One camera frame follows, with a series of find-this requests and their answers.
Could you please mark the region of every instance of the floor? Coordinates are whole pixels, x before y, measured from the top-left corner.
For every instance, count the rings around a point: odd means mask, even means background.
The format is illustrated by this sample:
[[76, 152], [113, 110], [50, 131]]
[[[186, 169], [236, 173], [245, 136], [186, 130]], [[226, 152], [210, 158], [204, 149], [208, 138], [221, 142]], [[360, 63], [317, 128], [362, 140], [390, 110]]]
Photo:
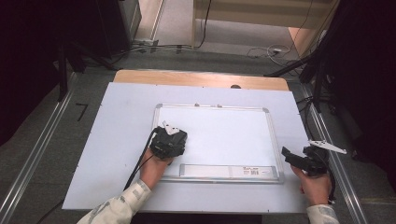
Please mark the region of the floor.
[[[136, 40], [158, 40], [158, 45], [191, 44], [192, 1], [156, 0], [151, 3], [140, 0], [140, 4], [145, 9], [142, 12], [144, 27], [138, 31]], [[157, 29], [147, 32], [155, 27], [155, 22], [158, 23]], [[290, 43], [290, 32], [285, 27], [228, 21], [207, 21], [205, 27], [205, 20], [196, 20], [195, 46], [200, 45], [204, 32], [205, 44], [198, 48], [201, 52], [265, 57], [266, 50], [270, 48], [282, 50], [276, 58], [298, 59], [295, 47]]]
[[[236, 29], [238, 26], [240, 24], [234, 24], [233, 28]], [[211, 27], [215, 26], [209, 23], [207, 26], [208, 32], [210, 32]], [[156, 36], [160, 41], [165, 41], [166, 38], [161, 37], [162, 28], [163, 26], [160, 24]], [[277, 33], [277, 31], [278, 28], [273, 29], [273, 33]], [[210, 43], [209, 49], [214, 49], [214, 46], [217, 45], [216, 38], [213, 36], [212, 39], [208, 35], [207, 43]], [[290, 36], [282, 35], [282, 38], [285, 38], [285, 42], [282, 42], [282, 44], [292, 45]], [[237, 44], [237, 40], [233, 39], [233, 41], [236, 42], [233, 42], [232, 45], [240, 45]], [[255, 47], [267, 48], [277, 43], [263, 40], [262, 42], [260, 41], [260, 44], [257, 43], [258, 46], [255, 46], [255, 44], [247, 45], [246, 49]], [[229, 47], [219, 44], [219, 47], [214, 51], [204, 51], [205, 48], [202, 48], [197, 51], [182, 50], [180, 53], [165, 49], [158, 49], [155, 52], [136, 51], [126, 54], [116, 63], [116, 66], [125, 69], [208, 71], [244, 76], [261, 76], [275, 72], [282, 67], [268, 57], [248, 57], [246, 51], [244, 53], [221, 51], [221, 49], [229, 49]], [[282, 64], [286, 64], [292, 59], [295, 58], [284, 57], [277, 60]], [[76, 74], [76, 82], [71, 86], [73, 94], [69, 104], [65, 108], [62, 118], [54, 130], [40, 163], [35, 168], [35, 172], [31, 176], [30, 182], [26, 186], [9, 223], [35, 223], [64, 198], [85, 142], [90, 134], [106, 86], [115, 76], [114, 71], [108, 71], [104, 67], [92, 65], [92, 63], [90, 65], [91, 67], [88, 67], [84, 74]], [[302, 85], [298, 82], [294, 72], [285, 74], [282, 77], [288, 81], [296, 101], [304, 98]], [[17, 178], [30, 152], [35, 147], [37, 139], [57, 105], [57, 97], [58, 89], [55, 88], [27, 118], [13, 138], [0, 147], [0, 201], [6, 198], [11, 184]], [[88, 105], [83, 114], [83, 107], [78, 104]], [[343, 123], [331, 113], [327, 105], [323, 104], [322, 110], [322, 115], [325, 118], [334, 144], [338, 147], [346, 148], [349, 152], [352, 151], [353, 146], [350, 144]], [[315, 129], [312, 120], [309, 120], [309, 123], [311, 128]], [[352, 160], [350, 154], [341, 156], [341, 161], [360, 199], [361, 207], [367, 218], [366, 223], [394, 223], [394, 218], [396, 218], [394, 213], [396, 211], [396, 194], [390, 187], [386, 174], [374, 164]], [[338, 199], [334, 208], [340, 222], [355, 223], [349, 213], [344, 195], [339, 188], [337, 188], [336, 197]], [[86, 211], [66, 211], [58, 208], [43, 223], [76, 223], [85, 214]], [[183, 221], [185, 223], [187, 220], [195, 222], [199, 220], [205, 223], [308, 223], [305, 214], [265, 216], [141, 214], [135, 218], [134, 223], [164, 223], [166, 220], [172, 220], [170, 221], [171, 223], [183, 223]]]

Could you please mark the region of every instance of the white board surface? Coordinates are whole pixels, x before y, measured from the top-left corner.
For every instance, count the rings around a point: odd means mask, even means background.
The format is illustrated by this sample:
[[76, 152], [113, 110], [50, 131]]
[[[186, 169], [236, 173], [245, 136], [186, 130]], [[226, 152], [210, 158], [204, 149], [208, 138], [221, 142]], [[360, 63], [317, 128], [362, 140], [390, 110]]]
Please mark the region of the white board surface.
[[[63, 209], [93, 209], [121, 194], [152, 129], [157, 104], [266, 107], [278, 147], [303, 155], [307, 136], [289, 91], [109, 83]], [[159, 183], [143, 212], [303, 213], [304, 195], [290, 165], [281, 185]]]
[[[163, 122], [187, 132], [188, 139], [184, 154], [173, 161], [166, 169], [164, 176], [175, 181], [191, 181], [188, 178], [177, 178], [182, 164], [204, 165], [194, 166], [196, 169], [211, 169], [212, 178], [205, 172], [199, 172], [197, 181], [232, 181], [279, 183], [283, 181], [283, 168], [279, 162], [274, 130], [270, 113], [266, 108], [231, 107], [225, 105], [158, 105], [154, 119], [154, 127], [163, 127]], [[230, 172], [236, 167], [275, 167], [276, 179], [273, 177], [257, 178], [251, 173], [244, 177], [230, 176], [223, 172], [228, 166]]]

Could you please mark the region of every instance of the whiteboard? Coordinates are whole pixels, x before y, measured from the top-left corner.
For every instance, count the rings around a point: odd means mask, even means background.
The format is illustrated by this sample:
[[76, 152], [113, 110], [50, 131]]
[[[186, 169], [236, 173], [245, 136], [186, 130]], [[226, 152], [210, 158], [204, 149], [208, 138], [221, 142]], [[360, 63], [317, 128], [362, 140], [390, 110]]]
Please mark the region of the whiteboard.
[[266, 108], [157, 105], [153, 128], [166, 121], [188, 134], [186, 150], [165, 181], [282, 183], [271, 116]]

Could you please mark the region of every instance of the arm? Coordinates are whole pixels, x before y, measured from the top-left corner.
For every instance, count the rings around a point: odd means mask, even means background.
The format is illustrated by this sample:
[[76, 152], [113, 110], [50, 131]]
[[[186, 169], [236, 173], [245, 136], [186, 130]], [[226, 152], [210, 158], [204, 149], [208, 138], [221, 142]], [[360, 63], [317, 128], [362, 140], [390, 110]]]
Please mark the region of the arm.
[[127, 223], [151, 195], [158, 181], [163, 176], [166, 166], [172, 159], [161, 161], [152, 157], [151, 150], [147, 150], [143, 161], [147, 161], [140, 169], [140, 179], [133, 183], [121, 196], [112, 198], [97, 206], [78, 224], [84, 223]]
[[309, 177], [302, 170], [294, 166], [291, 166], [291, 170], [300, 178], [300, 192], [309, 201], [309, 207], [306, 209], [306, 212], [311, 223], [338, 224], [337, 215], [332, 207], [328, 205], [328, 196], [332, 188], [329, 176]]

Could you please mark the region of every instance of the metal rail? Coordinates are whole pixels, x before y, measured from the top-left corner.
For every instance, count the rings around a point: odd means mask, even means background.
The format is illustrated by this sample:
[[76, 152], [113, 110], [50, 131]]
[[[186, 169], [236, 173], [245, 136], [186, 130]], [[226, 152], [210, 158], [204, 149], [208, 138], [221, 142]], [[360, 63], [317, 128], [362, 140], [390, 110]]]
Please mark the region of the metal rail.
[[66, 94], [64, 100], [55, 106], [51, 116], [49, 117], [49, 121], [44, 127], [43, 132], [38, 137], [32, 152], [20, 170], [17, 178], [14, 180], [10, 189], [8, 190], [7, 196], [0, 208], [0, 224], [7, 224], [11, 220], [15, 208], [17, 207], [22, 194], [26, 190], [26, 187], [29, 184], [33, 173], [35, 172], [35, 168], [39, 164], [41, 157], [47, 148], [47, 145], [59, 123], [59, 120], [62, 118], [62, 115], [67, 108], [76, 86], [75, 83], [77, 81], [78, 76], [76, 73], [73, 73], [69, 79], [70, 91]]
[[[308, 97], [312, 95], [311, 90], [303, 85], [303, 93], [304, 97]], [[333, 144], [332, 138], [327, 130], [326, 124], [321, 114], [317, 112], [317, 110], [311, 105], [310, 107], [312, 118], [318, 128], [319, 135], [322, 139], [325, 139], [327, 142]], [[349, 209], [349, 213], [353, 218], [354, 223], [357, 224], [366, 224], [369, 223], [364, 211], [361, 207], [361, 203], [359, 201], [358, 196], [356, 195], [355, 189], [352, 186], [352, 183], [349, 180], [347, 171], [341, 163], [341, 160], [336, 152], [330, 152], [330, 164], [332, 166], [332, 171], [334, 176], [338, 182], [340, 190], [343, 192], [344, 199], [346, 201], [346, 205]]]

